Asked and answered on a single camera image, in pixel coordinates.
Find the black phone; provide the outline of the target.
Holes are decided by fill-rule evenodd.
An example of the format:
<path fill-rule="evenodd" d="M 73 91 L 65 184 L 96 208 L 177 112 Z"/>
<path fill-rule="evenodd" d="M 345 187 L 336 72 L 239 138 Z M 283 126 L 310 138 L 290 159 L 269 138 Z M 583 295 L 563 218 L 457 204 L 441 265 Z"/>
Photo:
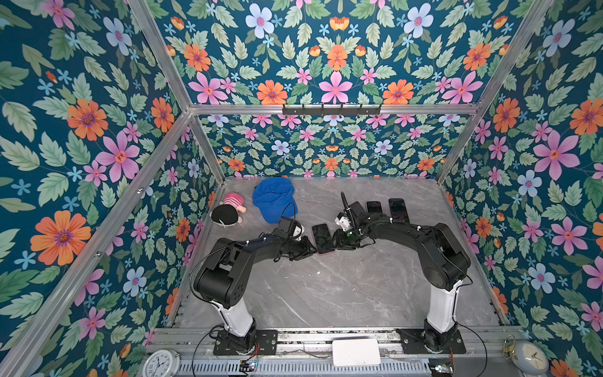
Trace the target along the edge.
<path fill-rule="evenodd" d="M 367 213 L 379 214 L 383 212 L 383 206 L 380 201 L 370 200 L 366 202 Z"/>
<path fill-rule="evenodd" d="M 410 222 L 406 203 L 401 198 L 390 198 L 388 200 L 391 217 L 396 221 Z"/>
<path fill-rule="evenodd" d="M 323 224 L 318 224 L 316 226 L 313 226 L 312 227 L 312 235 L 314 236 L 317 252 L 318 251 L 328 251 L 328 250 L 335 251 L 335 246 L 334 246 L 334 243 L 332 240 L 331 232 L 330 232 L 330 229 L 328 228 L 327 224 L 323 223 Z"/>

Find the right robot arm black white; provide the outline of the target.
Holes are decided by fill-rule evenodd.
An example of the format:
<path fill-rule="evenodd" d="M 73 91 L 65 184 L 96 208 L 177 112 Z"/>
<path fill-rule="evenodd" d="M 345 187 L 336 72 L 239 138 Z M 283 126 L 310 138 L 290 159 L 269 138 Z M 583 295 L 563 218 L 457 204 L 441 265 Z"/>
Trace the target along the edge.
<path fill-rule="evenodd" d="M 419 340 L 431 353 L 441 353 L 455 342 L 459 290 L 468 278 L 470 258 L 450 228 L 443 223 L 421 226 L 410 222 L 405 202 L 389 200 L 390 214 L 380 206 L 346 204 L 335 218 L 338 249 L 362 248 L 362 241 L 387 240 L 417 253 L 425 279 L 430 283 L 430 307 Z"/>

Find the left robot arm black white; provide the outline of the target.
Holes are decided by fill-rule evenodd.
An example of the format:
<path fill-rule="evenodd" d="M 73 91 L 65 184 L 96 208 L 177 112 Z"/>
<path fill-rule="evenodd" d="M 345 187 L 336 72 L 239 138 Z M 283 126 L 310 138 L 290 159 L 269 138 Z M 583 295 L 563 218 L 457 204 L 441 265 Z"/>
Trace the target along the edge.
<path fill-rule="evenodd" d="M 251 353 L 258 346 L 257 321 L 243 298 L 255 264 L 281 259 L 297 262 L 316 253 L 301 223 L 293 218 L 282 217 L 273 232 L 255 239 L 219 239 L 199 262 L 189 285 L 196 298 L 218 312 L 221 344 L 239 354 Z"/>

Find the blue baseball cap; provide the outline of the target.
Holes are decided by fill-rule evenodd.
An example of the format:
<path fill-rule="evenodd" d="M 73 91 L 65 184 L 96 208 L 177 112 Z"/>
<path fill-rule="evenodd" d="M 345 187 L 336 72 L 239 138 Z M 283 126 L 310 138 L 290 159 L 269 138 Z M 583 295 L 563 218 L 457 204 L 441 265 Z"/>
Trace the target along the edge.
<path fill-rule="evenodd" d="M 289 179 L 269 178 L 254 188 L 252 203 L 268 224 L 277 224 L 282 217 L 296 217 L 298 206 L 294 194 L 295 187 Z"/>

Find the plush doll pink hat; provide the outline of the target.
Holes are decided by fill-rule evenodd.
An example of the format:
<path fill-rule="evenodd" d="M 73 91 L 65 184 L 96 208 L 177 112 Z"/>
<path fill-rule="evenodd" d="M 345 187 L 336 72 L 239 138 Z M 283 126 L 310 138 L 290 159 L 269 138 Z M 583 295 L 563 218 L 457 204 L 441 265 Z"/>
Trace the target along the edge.
<path fill-rule="evenodd" d="M 245 214 L 245 199 L 238 193 L 227 193 L 220 204 L 212 210 L 211 221 L 222 227 L 236 226 L 243 222 Z"/>

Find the white round clock left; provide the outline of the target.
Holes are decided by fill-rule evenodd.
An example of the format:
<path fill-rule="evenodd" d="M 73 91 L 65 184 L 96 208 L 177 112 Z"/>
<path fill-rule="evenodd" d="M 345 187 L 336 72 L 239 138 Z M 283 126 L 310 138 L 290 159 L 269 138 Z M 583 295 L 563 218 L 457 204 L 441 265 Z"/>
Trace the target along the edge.
<path fill-rule="evenodd" d="M 181 356 L 175 350 L 157 350 L 144 362 L 143 377 L 175 377 L 180 369 Z"/>

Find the cream alarm clock right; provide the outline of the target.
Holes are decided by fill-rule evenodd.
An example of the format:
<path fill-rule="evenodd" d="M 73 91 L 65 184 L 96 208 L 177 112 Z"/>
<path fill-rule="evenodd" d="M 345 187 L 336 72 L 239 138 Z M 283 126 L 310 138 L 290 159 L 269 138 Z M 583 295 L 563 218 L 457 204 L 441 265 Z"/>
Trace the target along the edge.
<path fill-rule="evenodd" d="M 503 344 L 503 356 L 527 375 L 544 375 L 549 369 L 546 354 L 535 343 L 509 335 Z"/>

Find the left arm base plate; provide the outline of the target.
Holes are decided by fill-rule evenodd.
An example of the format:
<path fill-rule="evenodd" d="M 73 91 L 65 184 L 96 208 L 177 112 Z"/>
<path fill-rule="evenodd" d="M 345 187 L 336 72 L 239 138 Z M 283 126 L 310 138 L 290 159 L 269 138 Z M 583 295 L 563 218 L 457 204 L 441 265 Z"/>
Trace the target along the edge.
<path fill-rule="evenodd" d="M 251 331 L 244 337 L 237 337 L 226 330 L 221 330 L 215 341 L 215 356 L 260 356 L 276 354 L 279 332 L 276 330 Z"/>

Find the white box on rail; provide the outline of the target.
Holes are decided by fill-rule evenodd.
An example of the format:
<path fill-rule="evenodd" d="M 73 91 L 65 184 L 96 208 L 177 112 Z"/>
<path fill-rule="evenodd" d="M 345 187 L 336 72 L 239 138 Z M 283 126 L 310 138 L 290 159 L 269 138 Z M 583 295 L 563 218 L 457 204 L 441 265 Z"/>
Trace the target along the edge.
<path fill-rule="evenodd" d="M 368 367 L 381 364 L 377 339 L 336 339 L 331 344 L 335 367 Z"/>

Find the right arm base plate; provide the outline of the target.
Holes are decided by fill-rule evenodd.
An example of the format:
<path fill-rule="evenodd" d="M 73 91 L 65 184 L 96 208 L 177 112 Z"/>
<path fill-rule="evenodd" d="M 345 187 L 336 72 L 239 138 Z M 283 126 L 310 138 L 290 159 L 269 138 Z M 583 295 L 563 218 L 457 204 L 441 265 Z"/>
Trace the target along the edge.
<path fill-rule="evenodd" d="M 395 332 L 400 336 L 400 343 L 406 354 L 466 353 L 465 343 L 457 327 L 446 333 L 439 333 L 432 328 L 397 328 Z"/>

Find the black hook bar on frame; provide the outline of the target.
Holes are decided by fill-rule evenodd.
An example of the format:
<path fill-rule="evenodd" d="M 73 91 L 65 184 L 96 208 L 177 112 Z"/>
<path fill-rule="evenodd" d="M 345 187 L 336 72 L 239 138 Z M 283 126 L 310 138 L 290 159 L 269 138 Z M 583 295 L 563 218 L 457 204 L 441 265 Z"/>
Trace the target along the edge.
<path fill-rule="evenodd" d="M 373 116 L 382 111 L 381 105 L 283 105 L 283 115 L 292 116 Z"/>

